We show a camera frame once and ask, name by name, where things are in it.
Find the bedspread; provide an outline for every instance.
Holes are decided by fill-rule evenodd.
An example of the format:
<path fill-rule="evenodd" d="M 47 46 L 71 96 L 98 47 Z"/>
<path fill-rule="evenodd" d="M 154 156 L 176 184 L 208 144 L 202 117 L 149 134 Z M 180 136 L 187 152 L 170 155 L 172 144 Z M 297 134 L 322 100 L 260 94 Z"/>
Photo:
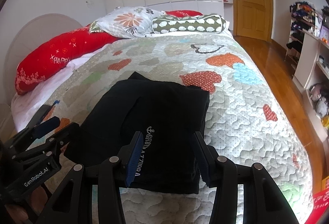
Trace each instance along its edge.
<path fill-rule="evenodd" d="M 151 80 L 196 85 L 209 91 L 205 142 L 235 163 L 262 163 L 299 222 L 306 221 L 313 208 L 307 153 L 264 77 L 233 38 L 198 34 L 117 41 L 93 56 L 53 93 L 47 104 L 60 103 L 52 116 L 61 118 L 61 126 L 72 121 L 81 124 L 102 95 L 134 71 Z M 63 156 L 61 162 L 62 170 L 47 182 L 51 190 L 73 166 Z M 206 187 L 203 181 L 199 186 L 198 195 L 122 189 L 126 221 L 208 223 L 215 188 Z M 239 186 L 237 223 L 242 220 L 243 186 Z"/>

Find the white floral pillow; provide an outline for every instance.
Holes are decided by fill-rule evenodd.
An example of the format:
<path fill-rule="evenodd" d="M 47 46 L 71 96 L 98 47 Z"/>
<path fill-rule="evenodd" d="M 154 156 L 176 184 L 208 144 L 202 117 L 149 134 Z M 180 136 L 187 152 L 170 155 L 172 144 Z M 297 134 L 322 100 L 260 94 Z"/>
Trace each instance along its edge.
<path fill-rule="evenodd" d="M 90 25 L 90 32 L 101 30 L 118 38 L 134 39 L 145 37 L 152 32 L 152 19 L 166 14 L 165 11 L 151 10 L 146 7 L 122 7 Z"/>

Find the robotic arm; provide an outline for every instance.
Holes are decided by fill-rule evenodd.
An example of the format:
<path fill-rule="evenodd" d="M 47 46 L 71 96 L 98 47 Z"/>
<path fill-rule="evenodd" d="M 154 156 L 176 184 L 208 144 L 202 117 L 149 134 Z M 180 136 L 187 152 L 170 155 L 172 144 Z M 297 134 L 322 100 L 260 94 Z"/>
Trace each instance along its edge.
<path fill-rule="evenodd" d="M 71 123 L 44 144 L 26 149 L 59 124 L 59 119 L 53 117 L 0 143 L 1 223 L 14 224 L 4 205 L 16 203 L 24 207 L 35 224 L 91 224 L 92 185 L 98 185 L 99 223 L 125 224 L 119 187 L 127 188 L 134 180 L 144 142 L 142 133 L 136 132 L 129 145 L 100 165 L 75 165 L 51 194 L 44 182 L 61 169 L 60 149 L 78 136 L 79 125 Z M 205 144 L 200 132 L 190 137 L 190 145 L 202 180 L 210 188 L 217 187 L 210 224 L 236 223 L 238 184 L 244 185 L 243 224 L 298 224 L 287 200 L 260 163 L 247 167 L 219 156 L 214 147 Z M 25 199 L 39 186 L 46 190 L 48 202 L 37 216 Z"/>

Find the red pillow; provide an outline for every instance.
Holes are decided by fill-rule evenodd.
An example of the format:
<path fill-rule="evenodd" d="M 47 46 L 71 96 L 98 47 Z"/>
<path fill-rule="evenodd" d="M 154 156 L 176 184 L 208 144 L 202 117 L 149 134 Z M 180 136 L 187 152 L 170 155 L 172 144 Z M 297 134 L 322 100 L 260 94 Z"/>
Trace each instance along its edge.
<path fill-rule="evenodd" d="M 176 16 L 176 17 L 185 17 L 185 16 L 201 16 L 202 13 L 192 10 L 179 10 L 179 11 L 169 11 L 166 12 L 167 15 Z"/>
<path fill-rule="evenodd" d="M 17 67 L 15 88 L 18 95 L 33 90 L 40 82 L 64 68 L 70 60 L 117 40 L 120 38 L 106 32 L 89 33 L 89 26 L 86 26 L 63 33 L 41 44 Z"/>

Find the white bed sheet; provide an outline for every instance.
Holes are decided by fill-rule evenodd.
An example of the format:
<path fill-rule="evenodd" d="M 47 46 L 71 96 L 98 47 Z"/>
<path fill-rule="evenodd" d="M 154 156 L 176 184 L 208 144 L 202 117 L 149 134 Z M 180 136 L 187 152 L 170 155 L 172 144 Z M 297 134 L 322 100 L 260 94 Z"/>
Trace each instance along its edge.
<path fill-rule="evenodd" d="M 50 98 L 54 91 L 67 80 L 73 72 L 87 62 L 92 56 L 104 50 L 108 44 L 102 48 L 84 54 L 80 58 L 67 63 L 67 66 L 57 72 L 55 75 L 39 83 L 35 89 L 25 95 L 17 93 L 12 99 L 11 109 L 16 130 L 23 130 L 38 109 Z"/>

